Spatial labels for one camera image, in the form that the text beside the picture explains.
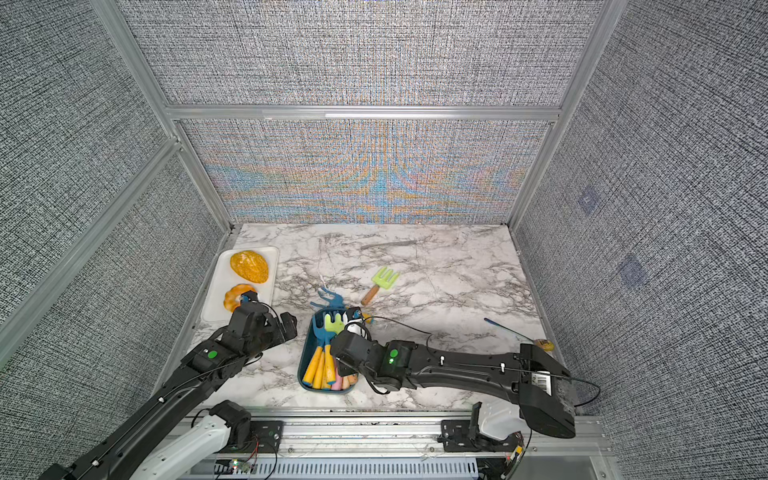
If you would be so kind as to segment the lime rake brown wood handle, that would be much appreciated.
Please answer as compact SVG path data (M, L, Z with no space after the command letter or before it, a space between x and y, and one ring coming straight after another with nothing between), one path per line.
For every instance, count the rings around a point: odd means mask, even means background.
M339 334L345 328L343 316L341 313L326 313L323 317L324 329L329 338Z

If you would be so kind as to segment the lime trowel brown wood handle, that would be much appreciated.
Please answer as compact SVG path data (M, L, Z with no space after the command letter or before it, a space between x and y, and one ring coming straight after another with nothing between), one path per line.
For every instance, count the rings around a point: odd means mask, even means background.
M397 279L399 278L399 273L393 270L389 267L382 267L377 271L377 273L372 277L373 286L371 289L364 295L363 299L361 300L362 306L369 305L373 299L376 297L376 295L379 293L380 290L389 290L393 287Z

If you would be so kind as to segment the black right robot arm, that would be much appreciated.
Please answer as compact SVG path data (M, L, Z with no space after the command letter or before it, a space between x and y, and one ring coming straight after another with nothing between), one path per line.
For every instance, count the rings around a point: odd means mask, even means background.
M568 399L570 372L534 344L518 352L468 354L393 340L384 345L344 331L330 353L341 369L361 374L382 393L402 389L450 388L490 395L519 407L534 432L554 438L576 436L575 406Z

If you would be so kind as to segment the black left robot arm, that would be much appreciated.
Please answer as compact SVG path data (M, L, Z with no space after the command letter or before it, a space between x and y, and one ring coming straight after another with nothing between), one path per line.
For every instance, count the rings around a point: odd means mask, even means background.
M297 336L297 318L278 314L249 292L229 323L196 345L161 388L128 420L69 466L42 479L128 479L176 425L250 361Z

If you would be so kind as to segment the white rectangular tray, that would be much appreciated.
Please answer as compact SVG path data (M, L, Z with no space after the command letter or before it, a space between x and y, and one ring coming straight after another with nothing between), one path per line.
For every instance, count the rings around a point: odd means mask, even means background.
M241 252L253 251L261 255L268 267L268 277L263 283L253 282L237 274L230 265L231 258ZM233 287L250 284L255 287L259 300L272 304L276 283L280 251L274 246L245 246L224 251L218 258L210 281L200 319L213 326L226 325L231 312L224 306L225 295Z

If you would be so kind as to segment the oval yellow bread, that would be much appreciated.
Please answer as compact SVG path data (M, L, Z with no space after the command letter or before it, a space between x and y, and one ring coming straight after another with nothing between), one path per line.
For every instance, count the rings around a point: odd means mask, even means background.
M269 278L267 260L253 250L234 253L230 257L230 267L238 276L252 283L266 283Z

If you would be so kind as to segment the aluminium front rail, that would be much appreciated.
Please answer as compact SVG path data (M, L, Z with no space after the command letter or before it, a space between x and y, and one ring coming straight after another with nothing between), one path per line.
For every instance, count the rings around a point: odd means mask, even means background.
M447 457L438 438L445 421L468 421L469 410L355 411L252 409L256 422L281 421L278 453L288 458ZM576 437L559 439L523 430L527 457L611 457L616 450L601 418L579 416Z

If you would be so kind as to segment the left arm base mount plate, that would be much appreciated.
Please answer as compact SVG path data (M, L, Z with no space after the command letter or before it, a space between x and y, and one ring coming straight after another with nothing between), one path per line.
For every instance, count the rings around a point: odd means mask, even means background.
M238 448L238 451L250 454L258 449L258 452L275 453L284 436L284 427L285 423L281 420L252 420L245 443Z

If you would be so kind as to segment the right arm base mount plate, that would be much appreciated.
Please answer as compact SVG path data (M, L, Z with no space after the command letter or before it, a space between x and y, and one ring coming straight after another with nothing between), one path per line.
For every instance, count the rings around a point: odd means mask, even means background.
M443 420L437 441L448 453L513 452L526 443L519 432L504 440L487 437L470 420Z

